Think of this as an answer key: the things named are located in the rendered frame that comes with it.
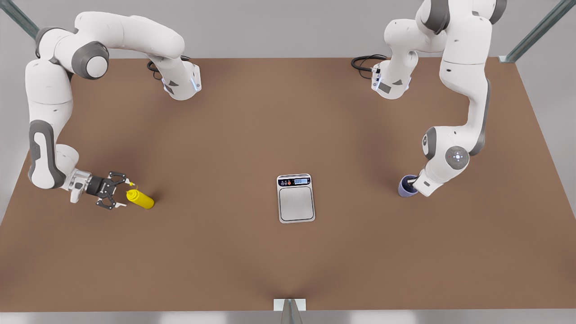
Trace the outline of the silver kitchen scale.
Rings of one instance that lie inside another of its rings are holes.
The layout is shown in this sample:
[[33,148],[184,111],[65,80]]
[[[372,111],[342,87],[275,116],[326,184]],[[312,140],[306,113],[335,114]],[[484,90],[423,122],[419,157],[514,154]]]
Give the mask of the silver kitchen scale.
[[315,220],[311,175],[280,175],[276,178],[279,221],[304,223]]

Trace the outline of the yellow sauce bottle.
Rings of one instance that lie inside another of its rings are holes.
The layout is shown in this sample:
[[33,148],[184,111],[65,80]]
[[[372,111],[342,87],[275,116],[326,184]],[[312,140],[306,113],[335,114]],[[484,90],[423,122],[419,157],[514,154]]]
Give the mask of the yellow sauce bottle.
[[131,187],[135,187],[134,189],[129,189],[128,191],[126,191],[126,197],[128,201],[144,209],[153,208],[155,201],[151,197],[149,197],[145,193],[142,193],[142,191],[138,189],[138,186],[136,184],[130,181],[128,181],[127,184],[130,185]]

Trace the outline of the blue-purple cup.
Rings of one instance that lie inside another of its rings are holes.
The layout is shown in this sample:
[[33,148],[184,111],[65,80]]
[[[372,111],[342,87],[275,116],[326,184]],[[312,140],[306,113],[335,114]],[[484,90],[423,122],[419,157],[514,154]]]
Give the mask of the blue-purple cup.
[[406,183],[407,178],[418,178],[415,175],[405,175],[398,186],[398,194],[401,197],[407,198],[416,195],[419,191],[414,186],[409,186]]

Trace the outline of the silver frame post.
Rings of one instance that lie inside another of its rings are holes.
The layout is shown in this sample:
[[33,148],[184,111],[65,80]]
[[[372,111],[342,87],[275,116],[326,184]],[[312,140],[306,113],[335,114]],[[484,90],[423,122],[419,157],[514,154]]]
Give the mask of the silver frame post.
[[281,311],[280,324],[303,324],[300,311],[306,311],[306,299],[274,299],[273,310]]
[[35,39],[38,26],[13,2],[13,0],[0,0],[2,9],[23,31]]
[[500,63],[517,62],[539,39],[543,37],[560,19],[562,19],[574,6],[576,0],[560,0],[540,22],[520,41],[510,53],[498,56]]

